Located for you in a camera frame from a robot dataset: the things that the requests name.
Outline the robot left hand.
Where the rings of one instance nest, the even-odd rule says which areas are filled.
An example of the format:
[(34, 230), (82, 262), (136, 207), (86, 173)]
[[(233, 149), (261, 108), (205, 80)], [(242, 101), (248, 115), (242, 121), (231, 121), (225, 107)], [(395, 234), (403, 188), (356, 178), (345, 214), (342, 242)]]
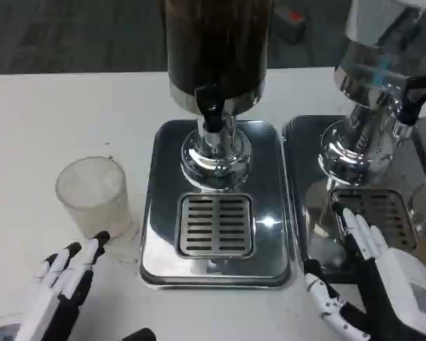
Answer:
[(84, 244), (73, 242), (44, 260), (16, 340), (70, 338), (92, 286), (93, 266), (109, 240), (110, 234), (100, 231)]

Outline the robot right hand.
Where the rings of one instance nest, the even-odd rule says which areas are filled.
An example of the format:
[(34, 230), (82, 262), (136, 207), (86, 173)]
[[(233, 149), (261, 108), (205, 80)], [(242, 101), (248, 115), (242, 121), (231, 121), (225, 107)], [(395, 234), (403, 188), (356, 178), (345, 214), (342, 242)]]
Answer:
[(426, 340), (426, 266), (388, 246), (362, 215), (339, 202), (332, 209), (344, 228), (342, 246), (365, 309), (341, 297), (318, 260), (306, 259), (305, 284), (320, 318), (343, 340)]

